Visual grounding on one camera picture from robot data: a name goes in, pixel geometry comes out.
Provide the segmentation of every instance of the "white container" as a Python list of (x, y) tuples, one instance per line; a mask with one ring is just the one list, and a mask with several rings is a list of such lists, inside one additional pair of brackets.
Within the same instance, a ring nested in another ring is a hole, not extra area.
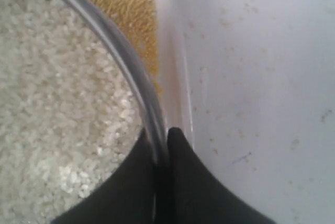
[(277, 223), (335, 223), (335, 0), (157, 4), (167, 125)]

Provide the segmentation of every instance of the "rice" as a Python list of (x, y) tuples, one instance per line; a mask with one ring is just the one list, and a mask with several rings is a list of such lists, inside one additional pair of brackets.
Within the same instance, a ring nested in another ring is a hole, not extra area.
[(120, 69), (61, 0), (0, 10), (0, 224), (47, 223), (112, 174), (141, 121)]

